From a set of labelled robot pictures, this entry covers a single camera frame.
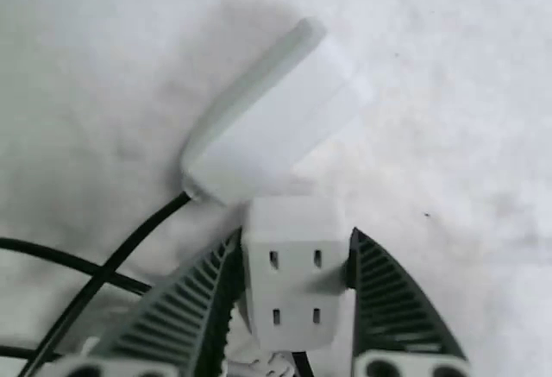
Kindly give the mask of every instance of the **electrical outlet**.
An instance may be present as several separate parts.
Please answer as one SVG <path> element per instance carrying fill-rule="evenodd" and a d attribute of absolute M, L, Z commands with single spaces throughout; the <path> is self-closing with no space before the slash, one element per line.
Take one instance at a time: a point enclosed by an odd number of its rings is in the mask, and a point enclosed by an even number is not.
<path fill-rule="evenodd" d="M 251 331 L 270 351 L 330 344 L 348 240 L 327 198 L 256 198 L 242 237 Z"/>

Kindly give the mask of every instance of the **white outlet adapter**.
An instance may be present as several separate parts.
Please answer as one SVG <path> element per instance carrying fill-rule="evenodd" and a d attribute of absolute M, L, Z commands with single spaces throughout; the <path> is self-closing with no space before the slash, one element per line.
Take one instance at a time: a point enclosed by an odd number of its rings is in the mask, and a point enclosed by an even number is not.
<path fill-rule="evenodd" d="M 261 349 L 305 351 L 332 342 L 348 238 L 327 198 L 256 198 L 241 239 L 248 321 Z"/>
<path fill-rule="evenodd" d="M 182 153 L 184 190 L 224 204 L 266 193 L 369 95 L 323 25 L 302 20 L 198 121 Z"/>

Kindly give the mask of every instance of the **black power cord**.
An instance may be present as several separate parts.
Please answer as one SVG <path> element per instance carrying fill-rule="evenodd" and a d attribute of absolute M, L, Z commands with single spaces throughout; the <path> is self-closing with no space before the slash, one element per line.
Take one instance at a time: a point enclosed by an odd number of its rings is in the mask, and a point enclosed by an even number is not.
<path fill-rule="evenodd" d="M 23 347 L 11 347 L 9 345 L 0 345 L 0 357 L 16 358 L 18 360 L 28 360 L 34 353 L 33 349 L 24 349 Z M 47 359 L 47 362 L 55 361 L 62 355 L 52 353 Z"/>
<path fill-rule="evenodd" d="M 83 309 L 94 298 L 102 285 L 109 280 L 111 275 L 121 266 L 129 257 L 133 250 L 165 219 L 171 216 L 176 210 L 180 209 L 190 201 L 187 194 L 181 193 L 162 209 L 155 212 L 146 222 L 136 229 L 110 256 L 110 258 L 93 274 L 86 285 L 73 298 L 71 303 L 65 308 L 63 313 L 42 339 L 33 355 L 19 373 L 19 377 L 31 377 L 47 361 L 53 353 L 57 343 L 63 338 L 69 327 L 75 322 Z"/>
<path fill-rule="evenodd" d="M 309 357 L 304 351 L 298 351 L 292 353 L 293 361 L 295 361 L 295 373 L 296 377 L 314 377 L 311 364 L 309 363 Z"/>
<path fill-rule="evenodd" d="M 49 248 L 48 246 L 38 245 L 32 242 L 26 242 L 19 239 L 12 239 L 8 237 L 0 237 L 0 249 L 12 250 L 20 254 L 30 254 L 37 258 L 57 263 L 63 267 L 69 267 L 76 271 L 86 273 L 92 276 L 100 266 L 87 261 L 86 259 L 79 258 L 73 254 L 68 254 L 58 249 Z M 111 285 L 135 293 L 136 295 L 143 295 L 151 286 L 140 282 L 139 280 L 133 280 L 128 276 L 121 275 L 119 273 L 113 274 L 108 279 Z"/>

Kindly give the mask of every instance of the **cable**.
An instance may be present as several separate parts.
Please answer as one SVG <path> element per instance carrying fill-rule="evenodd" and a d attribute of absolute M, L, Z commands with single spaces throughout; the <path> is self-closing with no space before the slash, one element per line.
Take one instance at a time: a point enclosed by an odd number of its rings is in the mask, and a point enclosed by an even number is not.
<path fill-rule="evenodd" d="M 100 266 L 95 263 L 79 258 L 78 256 L 68 254 L 67 252 L 19 239 L 11 239 L 0 236 L 0 249 L 12 250 L 14 252 L 19 252 L 20 254 L 30 254 L 31 256 L 41 258 L 44 261 L 57 263 L 58 265 L 64 267 L 70 267 L 90 276 L 92 276 L 100 268 Z M 111 283 L 111 285 L 122 288 L 125 291 L 135 293 L 136 295 L 143 295 L 151 288 L 150 285 L 144 284 L 139 280 L 133 280 L 132 278 L 119 273 L 115 273 L 111 276 L 108 279 L 108 282 Z"/>
<path fill-rule="evenodd" d="M 28 360 L 34 353 L 33 349 L 24 349 L 22 347 L 10 347 L 9 345 L 0 345 L 0 357 L 16 358 L 18 360 Z M 58 353 L 52 353 L 47 361 L 55 361 L 62 355 Z"/>
<path fill-rule="evenodd" d="M 297 370 L 299 377 L 314 377 L 307 353 L 304 351 L 298 351 L 292 353 L 292 355 L 293 360 L 295 361 L 295 369 Z"/>
<path fill-rule="evenodd" d="M 184 192 L 179 194 L 171 202 L 154 213 L 146 222 L 136 229 L 110 256 L 110 258 L 94 273 L 86 285 L 73 298 L 71 303 L 65 308 L 63 313 L 50 328 L 46 336 L 42 339 L 34 351 L 31 358 L 19 373 L 19 377 L 30 377 L 34 375 L 45 360 L 52 354 L 56 344 L 63 338 L 77 319 L 78 315 L 88 305 L 94 295 L 99 291 L 102 285 L 110 276 L 121 266 L 129 257 L 133 250 L 165 219 L 171 216 L 176 210 L 188 203 L 190 198 Z"/>

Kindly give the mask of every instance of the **fabric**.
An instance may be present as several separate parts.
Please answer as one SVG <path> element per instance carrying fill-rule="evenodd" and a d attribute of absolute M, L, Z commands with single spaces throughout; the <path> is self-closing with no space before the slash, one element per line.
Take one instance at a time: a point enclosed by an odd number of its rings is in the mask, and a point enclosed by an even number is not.
<path fill-rule="evenodd" d="M 178 193 L 210 100 L 317 16 L 375 97 L 295 177 L 419 281 L 476 375 L 551 375 L 550 1 L 0 0 L 0 234 L 105 261 Z M 122 271 L 155 280 L 237 214 L 186 206 Z M 0 252 L 0 342 L 35 346 L 84 279 Z M 317 376 L 348 369 L 350 301 Z"/>

